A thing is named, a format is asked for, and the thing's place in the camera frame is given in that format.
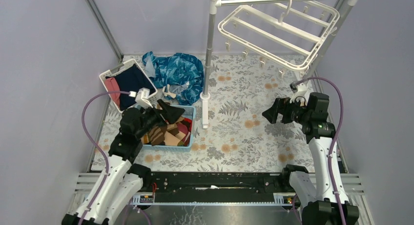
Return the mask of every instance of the floral pattern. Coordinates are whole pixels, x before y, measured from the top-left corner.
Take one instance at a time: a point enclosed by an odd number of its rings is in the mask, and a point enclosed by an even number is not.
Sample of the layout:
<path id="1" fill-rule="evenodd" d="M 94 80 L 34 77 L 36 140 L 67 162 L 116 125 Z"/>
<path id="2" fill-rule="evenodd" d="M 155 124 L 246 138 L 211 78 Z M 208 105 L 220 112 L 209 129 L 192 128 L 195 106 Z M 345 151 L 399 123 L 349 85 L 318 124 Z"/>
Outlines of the floral pattern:
<path id="1" fill-rule="evenodd" d="M 204 56 L 197 57 L 204 63 Z M 288 61 L 303 61 L 302 56 L 283 56 Z M 125 56 L 124 60 L 140 56 Z M 259 56 L 213 56 L 209 77 L 209 128 L 201 128 L 201 101 L 197 108 L 192 135 L 194 144 L 186 153 L 143 150 L 135 163 L 153 171 L 224 171 L 280 172 L 286 164 L 305 166 L 314 172 L 311 152 L 296 123 L 269 124 L 262 112 L 270 108 L 276 97 L 292 95 L 289 84 L 295 81 L 288 71 L 278 77 L 278 66 L 267 62 L 259 67 Z M 111 103 L 99 145 L 111 143 L 118 133 L 120 113 Z M 97 152 L 91 170 L 104 168 Z"/>

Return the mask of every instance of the white drying rack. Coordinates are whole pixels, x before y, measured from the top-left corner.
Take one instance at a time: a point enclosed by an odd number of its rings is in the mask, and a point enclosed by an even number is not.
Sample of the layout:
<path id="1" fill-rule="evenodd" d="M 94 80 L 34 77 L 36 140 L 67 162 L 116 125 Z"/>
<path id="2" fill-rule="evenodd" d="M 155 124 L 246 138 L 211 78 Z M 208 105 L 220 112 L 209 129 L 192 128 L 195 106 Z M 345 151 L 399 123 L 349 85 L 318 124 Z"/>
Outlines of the white drying rack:
<path id="1" fill-rule="evenodd" d="M 307 14 L 308 7 L 305 6 L 304 10 L 298 11 L 291 7 L 293 1 L 302 1 L 306 5 L 316 7 L 322 10 L 320 18 L 315 18 Z M 263 67 L 266 63 L 266 60 L 271 60 L 280 66 L 283 69 L 279 70 L 280 75 L 284 75 L 286 70 L 291 70 L 294 72 L 299 72 L 300 77 L 310 77 L 319 64 L 320 59 L 325 55 L 329 45 L 331 44 L 336 32 L 341 27 L 346 16 L 356 4 L 358 0 L 344 0 L 340 5 L 339 11 L 333 7 L 317 2 L 317 0 L 210 0 L 210 16 L 208 20 L 208 35 L 207 35 L 207 51 L 206 51 L 206 64 L 204 69 L 204 87 L 203 92 L 200 95 L 200 98 L 203 103 L 203 128 L 208 128 L 208 100 L 210 99 L 210 94 L 208 92 L 208 81 L 210 76 L 211 68 L 211 53 L 213 51 L 213 33 L 215 25 L 215 16 L 217 13 L 217 7 L 227 6 L 227 5 L 239 5 L 233 12 L 231 12 L 224 20 L 218 24 L 219 32 L 225 36 L 228 41 L 226 42 L 227 50 L 229 50 L 230 42 L 234 41 L 238 44 L 243 45 L 246 49 L 243 52 L 243 56 L 247 56 L 249 51 L 259 54 L 260 57 L 260 67 Z M 265 14 L 252 7 L 253 4 L 263 4 L 263 3 L 272 3 L 277 7 L 284 9 L 284 13 L 280 16 L 279 19 L 276 19 L 268 14 Z M 310 51 L 298 45 L 287 42 L 275 35 L 272 35 L 256 26 L 247 23 L 246 21 L 241 20 L 237 15 L 240 12 L 246 12 L 252 14 L 267 23 L 273 25 L 274 27 L 293 34 L 297 37 L 303 38 L 307 41 L 313 43 L 313 47 Z M 323 31 L 320 35 L 313 35 L 309 32 L 301 30 L 295 26 L 283 22 L 284 17 L 289 13 L 295 14 L 300 18 L 308 20 L 314 24 L 317 24 L 323 28 Z M 326 15 L 330 16 L 328 21 L 323 21 L 323 17 Z M 224 27 L 232 22 L 235 25 L 243 26 L 244 28 L 253 31 L 261 36 L 266 37 L 272 42 L 284 46 L 296 53 L 299 53 L 305 56 L 305 60 L 302 64 L 296 65 L 294 61 L 286 61 L 281 57 L 237 36 L 229 31 L 225 30 Z"/>

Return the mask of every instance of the plastic bin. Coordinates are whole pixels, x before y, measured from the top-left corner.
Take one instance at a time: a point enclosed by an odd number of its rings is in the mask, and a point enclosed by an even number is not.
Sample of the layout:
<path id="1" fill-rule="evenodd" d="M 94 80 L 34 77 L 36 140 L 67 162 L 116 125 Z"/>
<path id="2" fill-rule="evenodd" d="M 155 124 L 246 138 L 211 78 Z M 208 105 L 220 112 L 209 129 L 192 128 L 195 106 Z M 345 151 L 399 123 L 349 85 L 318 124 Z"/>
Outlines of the plastic bin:
<path id="1" fill-rule="evenodd" d="M 168 145 L 152 146 L 150 144 L 143 144 L 144 150 L 162 150 L 162 151 L 172 151 L 172 152 L 189 152 L 191 150 L 191 146 L 194 142 L 193 129 L 194 129 L 196 108 L 194 106 L 186 106 L 186 105 L 172 105 L 172 106 L 185 109 L 183 117 L 191 119 L 193 121 L 191 125 L 191 135 L 190 135 L 190 142 L 188 146 L 168 146 Z"/>
<path id="2" fill-rule="evenodd" d="M 152 86 L 154 87 L 155 92 L 149 95 L 148 100 L 149 100 L 149 102 L 151 102 L 151 104 L 156 104 L 156 103 L 157 103 L 157 100 L 158 100 L 158 96 L 157 96 L 157 88 L 156 88 L 156 87 L 155 87 L 155 85 L 152 83 L 152 81 L 149 79 L 149 77 L 146 75 L 145 71 L 144 71 L 144 70 L 142 70 L 142 68 L 140 67 L 140 65 L 138 65 L 138 63 L 137 63 L 137 61 L 136 61 L 135 59 L 129 59 L 129 60 L 127 60 L 127 61 L 124 61 L 121 65 L 119 65 L 119 66 L 115 67 L 115 69 L 112 69 L 112 70 L 107 70 L 107 71 L 105 71 L 105 72 L 101 73 L 101 74 L 99 75 L 99 79 L 101 80 L 101 82 L 102 82 L 103 86 L 105 87 L 106 91 L 108 91 L 108 88 L 105 86 L 105 80 L 106 80 L 106 77 L 114 77 L 114 76 L 116 76 L 116 75 L 118 75 L 118 74 L 120 74 L 120 73 L 122 73 L 122 72 L 126 71 L 127 69 L 131 68 L 134 64 L 135 64 L 135 65 L 137 65 L 137 68 L 139 68 L 139 69 L 143 72 L 143 74 L 146 76 L 146 78 L 147 78 L 147 79 L 151 82 Z M 121 110 L 120 110 L 120 108 L 119 108 L 119 107 L 115 104 L 115 102 L 112 100 L 112 98 L 111 98 L 111 101 L 112 101 L 112 103 L 114 103 L 114 105 L 115 105 L 115 107 L 117 108 L 117 110 L 118 110 L 120 113 L 122 113 L 122 111 L 121 111 Z"/>

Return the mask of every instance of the gray wall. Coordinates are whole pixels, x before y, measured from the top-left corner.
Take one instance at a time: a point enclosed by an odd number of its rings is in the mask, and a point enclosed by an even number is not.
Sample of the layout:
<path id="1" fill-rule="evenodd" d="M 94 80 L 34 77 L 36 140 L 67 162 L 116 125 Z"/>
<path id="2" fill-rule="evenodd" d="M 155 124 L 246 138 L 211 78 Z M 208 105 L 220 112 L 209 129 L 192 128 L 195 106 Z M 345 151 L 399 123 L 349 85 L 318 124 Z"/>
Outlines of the gray wall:
<path id="1" fill-rule="evenodd" d="M 0 26 L 0 224 L 60 224 L 117 60 L 84 0 L 1 0 Z"/>
<path id="2" fill-rule="evenodd" d="M 204 53 L 207 45 L 208 7 L 209 0 L 95 0 L 115 40 L 124 54 L 145 53 L 150 50 L 155 53 Z M 325 1 L 334 5 L 335 0 Z M 293 7 L 302 10 L 303 3 L 294 2 Z M 282 11 L 272 4 L 254 5 L 261 11 L 279 18 Z M 217 24 L 224 19 L 236 6 L 220 7 L 217 12 L 214 52 L 227 53 L 226 38 L 220 35 Z M 310 6 L 309 14 L 319 17 L 322 11 Z M 311 45 L 291 34 L 286 34 L 256 17 L 241 14 L 241 19 L 277 35 L 292 43 Z M 316 24 L 302 20 L 290 14 L 284 19 L 300 29 L 319 34 L 321 28 Z M 287 48 L 261 37 L 243 27 L 234 29 L 229 24 L 226 29 L 251 43 L 270 52 L 286 53 Z M 231 52 L 240 53 L 244 47 L 231 44 Z"/>
<path id="3" fill-rule="evenodd" d="M 360 0 L 317 69 L 344 97 L 340 141 L 377 225 L 412 224 L 413 0 Z M 335 92 L 331 111 L 338 121 Z"/>

